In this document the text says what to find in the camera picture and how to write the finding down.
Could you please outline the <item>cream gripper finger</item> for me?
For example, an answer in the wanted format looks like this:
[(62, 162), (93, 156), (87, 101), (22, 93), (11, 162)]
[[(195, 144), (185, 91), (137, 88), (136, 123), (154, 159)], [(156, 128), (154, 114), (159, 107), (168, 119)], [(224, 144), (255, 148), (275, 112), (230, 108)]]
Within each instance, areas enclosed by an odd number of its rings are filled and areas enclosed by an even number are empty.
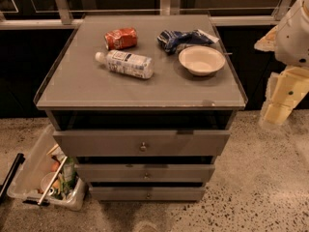
[(277, 28), (278, 26), (274, 26), (263, 37), (257, 40), (254, 48), (264, 52), (273, 51), (275, 48)]
[(267, 81), (260, 124), (281, 126), (308, 93), (308, 68), (287, 66), (281, 73), (273, 72)]

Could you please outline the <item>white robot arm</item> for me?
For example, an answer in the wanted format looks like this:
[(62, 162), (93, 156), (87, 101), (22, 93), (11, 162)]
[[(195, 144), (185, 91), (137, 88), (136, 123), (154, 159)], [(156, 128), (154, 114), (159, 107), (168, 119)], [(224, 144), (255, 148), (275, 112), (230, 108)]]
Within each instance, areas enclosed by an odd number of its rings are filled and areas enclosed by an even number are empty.
[(309, 93), (309, 0), (296, 0), (279, 23), (254, 44), (260, 51), (273, 51), (286, 65), (267, 82), (261, 111), (265, 126), (281, 126)]

